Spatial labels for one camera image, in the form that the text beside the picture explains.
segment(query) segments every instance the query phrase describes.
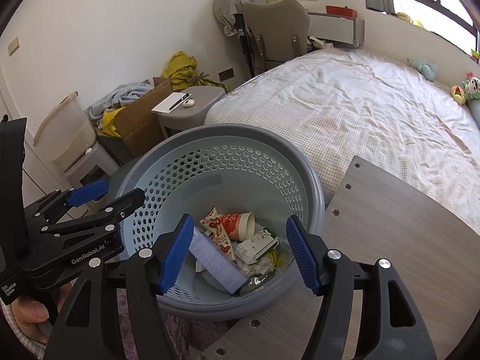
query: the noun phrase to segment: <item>bedsheet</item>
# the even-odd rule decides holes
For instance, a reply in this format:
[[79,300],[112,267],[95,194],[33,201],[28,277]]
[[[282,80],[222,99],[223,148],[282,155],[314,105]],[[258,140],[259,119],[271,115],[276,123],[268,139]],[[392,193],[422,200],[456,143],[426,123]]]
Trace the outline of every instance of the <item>bedsheet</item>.
[[480,235],[480,132],[449,89],[366,50],[321,50],[253,78],[205,124],[243,123],[309,159],[328,204],[354,155],[385,169]]

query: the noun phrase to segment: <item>sleeve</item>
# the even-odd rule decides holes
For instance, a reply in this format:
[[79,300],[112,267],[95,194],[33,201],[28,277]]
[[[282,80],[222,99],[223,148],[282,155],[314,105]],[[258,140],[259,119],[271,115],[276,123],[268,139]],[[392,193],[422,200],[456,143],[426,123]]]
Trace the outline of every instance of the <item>sleeve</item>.
[[42,360],[45,345],[24,335],[15,322],[11,306],[6,306],[1,300],[0,304],[0,357],[15,360]]

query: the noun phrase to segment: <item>red paper cup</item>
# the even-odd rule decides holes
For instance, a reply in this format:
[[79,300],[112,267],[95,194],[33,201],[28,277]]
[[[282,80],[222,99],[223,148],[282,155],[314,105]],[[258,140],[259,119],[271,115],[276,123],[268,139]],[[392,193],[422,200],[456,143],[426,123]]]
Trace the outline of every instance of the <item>red paper cup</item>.
[[243,242],[254,236],[255,216],[253,212],[245,214],[224,214],[218,217],[230,239]]

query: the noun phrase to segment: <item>gray chair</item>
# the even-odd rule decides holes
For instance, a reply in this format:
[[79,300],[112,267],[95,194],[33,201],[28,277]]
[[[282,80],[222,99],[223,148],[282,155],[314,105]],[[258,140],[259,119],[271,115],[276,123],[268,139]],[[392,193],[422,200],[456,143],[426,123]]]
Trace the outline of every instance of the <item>gray chair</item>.
[[255,36],[262,72],[307,54],[310,18],[297,0],[245,3],[243,16]]

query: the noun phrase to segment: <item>blue plush toy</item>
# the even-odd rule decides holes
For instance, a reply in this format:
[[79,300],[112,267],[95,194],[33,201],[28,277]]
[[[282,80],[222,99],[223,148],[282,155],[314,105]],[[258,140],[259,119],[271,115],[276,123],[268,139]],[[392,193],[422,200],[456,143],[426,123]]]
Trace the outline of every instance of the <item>blue plush toy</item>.
[[438,66],[427,62],[425,59],[408,60],[412,68],[417,69],[428,81],[435,80],[435,75],[438,72]]

